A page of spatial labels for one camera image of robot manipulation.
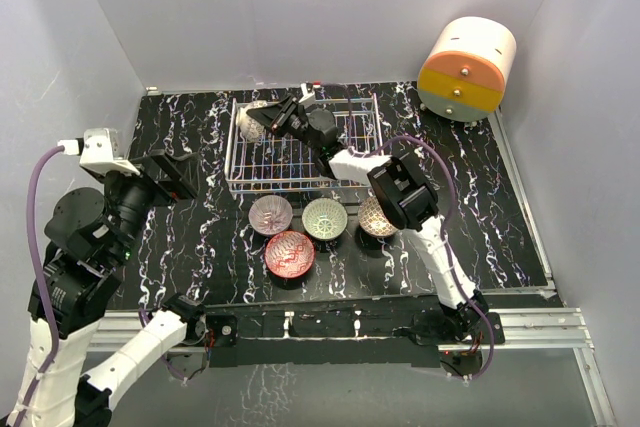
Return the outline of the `brown spoke patterned bowl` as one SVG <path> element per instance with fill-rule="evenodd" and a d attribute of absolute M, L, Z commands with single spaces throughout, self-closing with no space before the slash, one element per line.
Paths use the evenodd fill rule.
<path fill-rule="evenodd" d="M 241 107 L 236 114 L 236 124 L 243 139 L 249 143 L 256 143 L 264 135 L 265 128 L 255 119 L 248 115 L 253 109 L 267 107 L 269 103 L 264 100 L 257 100 Z"/>

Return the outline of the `purple striped bowl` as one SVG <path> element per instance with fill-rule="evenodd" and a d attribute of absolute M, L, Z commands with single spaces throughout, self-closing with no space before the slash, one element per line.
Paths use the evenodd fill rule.
<path fill-rule="evenodd" d="M 290 202 L 281 196 L 266 195 L 253 202 L 248 218 L 256 232 L 271 237 L 289 228 L 293 208 Z"/>

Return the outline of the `brown scale patterned bowl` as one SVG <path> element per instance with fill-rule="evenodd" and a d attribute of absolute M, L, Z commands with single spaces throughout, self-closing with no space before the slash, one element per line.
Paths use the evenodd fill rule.
<path fill-rule="evenodd" d="M 369 197 L 358 209 L 358 222 L 361 229 L 374 238 L 391 237 L 398 229 L 386 218 L 376 197 Z"/>

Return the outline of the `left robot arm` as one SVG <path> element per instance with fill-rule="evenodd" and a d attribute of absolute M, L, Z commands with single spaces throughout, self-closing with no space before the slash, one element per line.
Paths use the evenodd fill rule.
<path fill-rule="evenodd" d="M 106 426 L 123 395 L 174 346 L 194 346 L 206 334 L 204 307 L 176 294 L 142 329 L 102 364 L 85 370 L 91 340 L 121 284 L 149 212 L 198 195 L 199 159 L 162 150 L 106 170 L 84 170 L 101 185 L 74 189 L 56 203 L 41 254 L 35 234 L 35 200 L 46 163 L 64 153 L 47 151 L 36 163 L 27 194 L 27 242 L 34 267 L 28 312 L 30 345 L 22 384 L 4 426 Z"/>

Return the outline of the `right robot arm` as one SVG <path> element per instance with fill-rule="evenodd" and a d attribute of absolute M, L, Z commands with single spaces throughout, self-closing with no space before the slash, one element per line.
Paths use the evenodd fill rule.
<path fill-rule="evenodd" d="M 495 344 L 485 299 L 463 271 L 447 239 L 456 191 L 446 164 L 429 145 L 406 135 L 391 140 L 419 145 L 439 163 L 451 194 L 444 217 L 439 215 L 438 196 L 413 151 L 397 156 L 383 155 L 380 149 L 358 152 L 341 141 L 337 121 L 330 111 L 308 111 L 296 98 L 288 96 L 278 103 L 244 108 L 241 124 L 258 124 L 275 137 L 289 135 L 299 140 L 311 149 L 312 159 L 324 177 L 370 187 L 386 219 L 411 238 L 423 257 L 446 318 L 447 335 L 466 344 L 478 338 L 485 326 L 485 339 L 490 345 Z"/>

